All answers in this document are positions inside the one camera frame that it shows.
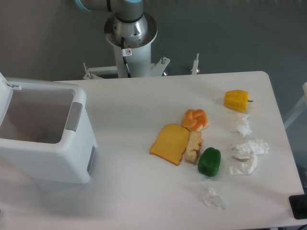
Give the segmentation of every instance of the green bell pepper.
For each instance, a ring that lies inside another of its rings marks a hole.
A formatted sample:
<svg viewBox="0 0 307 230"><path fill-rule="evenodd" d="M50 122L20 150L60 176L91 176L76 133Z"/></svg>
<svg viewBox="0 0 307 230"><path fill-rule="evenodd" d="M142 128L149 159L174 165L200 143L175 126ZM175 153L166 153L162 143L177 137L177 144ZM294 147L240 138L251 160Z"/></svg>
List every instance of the green bell pepper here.
<svg viewBox="0 0 307 230"><path fill-rule="evenodd" d="M198 161L198 171L206 176L217 175L221 163L221 152L215 148L207 148Z"/></svg>

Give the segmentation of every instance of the yellow bell pepper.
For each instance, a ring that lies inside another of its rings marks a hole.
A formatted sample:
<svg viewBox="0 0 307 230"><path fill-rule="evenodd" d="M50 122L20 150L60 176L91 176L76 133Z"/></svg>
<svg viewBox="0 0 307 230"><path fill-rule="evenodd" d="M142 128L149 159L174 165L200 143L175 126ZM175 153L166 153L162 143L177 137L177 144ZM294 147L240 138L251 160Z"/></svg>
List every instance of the yellow bell pepper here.
<svg viewBox="0 0 307 230"><path fill-rule="evenodd" d="M225 93L224 105L227 108L245 112L248 109L249 93L244 90L231 90Z"/></svg>

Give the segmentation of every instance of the trash bin lid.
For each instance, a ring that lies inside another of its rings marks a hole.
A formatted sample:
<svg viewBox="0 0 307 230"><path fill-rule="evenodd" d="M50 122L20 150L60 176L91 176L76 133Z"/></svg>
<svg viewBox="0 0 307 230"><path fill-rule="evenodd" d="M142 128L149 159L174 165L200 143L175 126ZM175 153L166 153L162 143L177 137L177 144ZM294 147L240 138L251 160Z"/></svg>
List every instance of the trash bin lid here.
<svg viewBox="0 0 307 230"><path fill-rule="evenodd" d="M12 95L12 85L0 73L0 126L8 110Z"/></svg>

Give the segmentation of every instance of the toy food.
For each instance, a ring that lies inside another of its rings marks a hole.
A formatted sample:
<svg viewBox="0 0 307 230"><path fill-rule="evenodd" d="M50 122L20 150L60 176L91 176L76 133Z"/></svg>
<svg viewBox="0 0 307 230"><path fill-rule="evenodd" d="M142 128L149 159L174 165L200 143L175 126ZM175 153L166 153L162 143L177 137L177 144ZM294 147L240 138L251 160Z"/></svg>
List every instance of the toy food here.
<svg viewBox="0 0 307 230"><path fill-rule="evenodd" d="M202 138L201 132L191 131L184 158L186 161L196 162L198 153L201 149Z"/></svg>
<svg viewBox="0 0 307 230"><path fill-rule="evenodd" d="M190 131L200 131L209 124L208 116L202 109L189 109L181 119L181 125Z"/></svg>
<svg viewBox="0 0 307 230"><path fill-rule="evenodd" d="M198 171L206 176L217 175L221 163L221 152L215 148L207 148L198 161Z"/></svg>
<svg viewBox="0 0 307 230"><path fill-rule="evenodd" d="M248 109L249 100L248 92L244 90L231 90L225 93L224 105L227 108L238 112L245 112Z"/></svg>
<svg viewBox="0 0 307 230"><path fill-rule="evenodd" d="M189 140L189 131L177 124L168 124L149 150L150 154L179 165Z"/></svg>

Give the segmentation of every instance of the white paper tissue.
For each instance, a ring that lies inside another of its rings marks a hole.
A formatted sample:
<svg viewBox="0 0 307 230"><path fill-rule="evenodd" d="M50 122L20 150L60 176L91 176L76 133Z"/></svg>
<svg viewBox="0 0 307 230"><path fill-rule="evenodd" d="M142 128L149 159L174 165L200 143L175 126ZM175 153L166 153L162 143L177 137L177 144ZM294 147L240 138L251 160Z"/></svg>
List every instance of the white paper tissue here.
<svg viewBox="0 0 307 230"><path fill-rule="evenodd" d="M244 144L231 145L232 156L243 160L250 159L250 154L263 155L269 152L269 144L263 139L249 140Z"/></svg>
<svg viewBox="0 0 307 230"><path fill-rule="evenodd" d="M236 121L230 128L230 132L236 133L239 132L242 138L250 135L252 133L249 123L248 123L249 114L238 114Z"/></svg>
<svg viewBox="0 0 307 230"><path fill-rule="evenodd" d="M229 174L231 176L250 174L254 171L258 163L257 156L252 155L250 159L244 162L237 162L229 167Z"/></svg>
<svg viewBox="0 0 307 230"><path fill-rule="evenodd" d="M207 206L211 206L211 204L214 204L215 206L224 206L223 199L215 194L215 191L213 188L205 187L203 192L201 193L201 198L204 201L204 203Z"/></svg>
<svg viewBox="0 0 307 230"><path fill-rule="evenodd" d="M269 144L262 139L250 140L244 144L231 145L232 157L240 160L229 167L230 175L250 174L257 167L257 155L267 154Z"/></svg>

